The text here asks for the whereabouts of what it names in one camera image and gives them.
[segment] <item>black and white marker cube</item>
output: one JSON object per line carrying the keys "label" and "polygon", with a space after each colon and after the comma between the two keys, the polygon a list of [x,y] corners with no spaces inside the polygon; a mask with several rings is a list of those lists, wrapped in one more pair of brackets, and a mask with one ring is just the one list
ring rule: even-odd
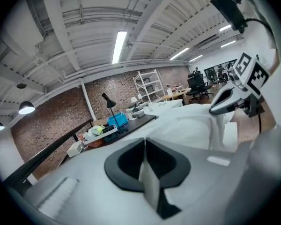
{"label": "black and white marker cube", "polygon": [[260,89],[268,80],[269,72],[254,56],[246,53],[243,53],[236,61],[233,69],[241,83],[259,99],[261,97]]}

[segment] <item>white column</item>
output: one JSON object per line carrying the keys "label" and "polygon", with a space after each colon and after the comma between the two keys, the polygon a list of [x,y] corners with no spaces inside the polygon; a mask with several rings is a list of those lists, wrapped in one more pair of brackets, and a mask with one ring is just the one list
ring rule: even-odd
{"label": "white column", "polygon": [[92,109],[92,106],[91,106],[91,104],[90,104],[89,97],[88,97],[88,94],[87,94],[87,92],[86,92],[86,89],[85,89],[85,86],[84,86],[84,81],[83,81],[82,78],[80,79],[80,82],[81,82],[82,91],[83,91],[83,94],[84,94],[84,97],[85,97],[85,100],[86,100],[86,104],[87,104],[88,107],[89,107],[90,115],[92,116],[93,120],[96,121],[97,118],[96,118],[96,116],[95,116],[95,114],[94,114],[94,111],[93,111],[93,109]]}

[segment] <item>black desk lamp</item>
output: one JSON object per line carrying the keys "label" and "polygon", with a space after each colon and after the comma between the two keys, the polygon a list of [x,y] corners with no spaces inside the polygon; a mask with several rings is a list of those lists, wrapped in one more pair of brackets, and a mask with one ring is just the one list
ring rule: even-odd
{"label": "black desk lamp", "polygon": [[112,109],[111,109],[111,108],[114,107],[117,103],[114,102],[114,101],[112,101],[112,100],[106,95],[106,93],[102,93],[102,97],[107,101],[107,108],[110,108],[110,110],[111,110],[111,113],[112,113],[112,115],[113,115],[113,118],[114,118],[114,120],[116,121],[116,124],[117,124],[117,126],[118,126],[118,132],[119,132],[119,133],[123,132],[124,130],[126,130],[126,127],[124,126],[124,130],[121,130],[120,126],[118,125],[118,121],[116,120],[116,117],[114,116],[113,111],[112,111]]}

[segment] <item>brick wall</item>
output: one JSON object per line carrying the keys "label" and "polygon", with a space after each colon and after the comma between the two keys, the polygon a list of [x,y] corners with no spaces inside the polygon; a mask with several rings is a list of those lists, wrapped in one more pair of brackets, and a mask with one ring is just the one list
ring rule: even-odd
{"label": "brick wall", "polygon": [[[153,69],[142,70],[142,73]],[[187,86],[188,67],[161,67],[156,69],[164,89],[166,84]],[[106,108],[106,101],[102,93],[106,93],[117,105],[115,113],[125,112],[131,105],[130,98],[138,92],[133,82],[137,71],[118,74],[85,84],[92,108],[97,119],[111,116],[110,109]],[[43,103],[34,113],[26,115],[12,127],[15,144],[26,162],[39,151],[60,138],[90,118],[90,114],[83,96],[81,87],[71,89]],[[36,178],[54,170],[65,156],[67,149],[74,140],[69,139],[65,144],[51,154],[34,172]]]}

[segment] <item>black table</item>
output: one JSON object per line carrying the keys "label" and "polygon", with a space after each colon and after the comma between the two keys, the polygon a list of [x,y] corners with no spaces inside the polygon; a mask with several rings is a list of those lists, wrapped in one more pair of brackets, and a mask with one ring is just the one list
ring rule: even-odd
{"label": "black table", "polygon": [[[115,143],[116,141],[118,141],[118,140],[122,139],[123,137],[126,137],[127,135],[133,133],[137,129],[141,128],[142,126],[146,125],[147,123],[149,123],[150,121],[152,121],[156,118],[157,118],[157,116],[154,116],[154,115],[145,115],[141,118],[137,118],[133,121],[129,121],[127,124],[125,124],[126,127],[128,128],[127,131],[122,132],[122,133],[118,133],[118,136],[115,139],[113,139],[110,142],[104,142],[103,144],[101,144],[99,146],[99,148]],[[96,148],[88,147],[85,150],[82,150],[81,152],[88,151],[88,150],[91,150],[91,149],[96,149]],[[64,157],[64,159],[61,161],[61,163],[59,164],[59,166],[62,165],[64,162],[66,162],[69,158],[70,157],[68,155],[66,155]]]}

